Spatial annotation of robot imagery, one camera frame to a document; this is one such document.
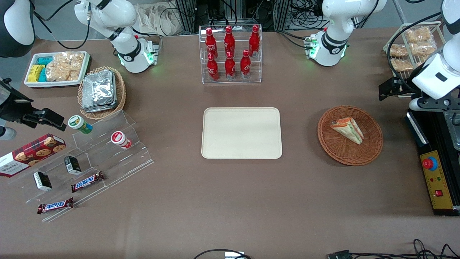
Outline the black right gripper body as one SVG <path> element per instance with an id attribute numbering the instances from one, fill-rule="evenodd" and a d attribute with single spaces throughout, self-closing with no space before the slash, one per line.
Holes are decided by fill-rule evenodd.
<path id="1" fill-rule="evenodd" d="M 0 117 L 5 121 L 22 123 L 22 116 L 34 113 L 33 99 L 23 95 L 9 84 L 10 78 L 1 79 Z"/>

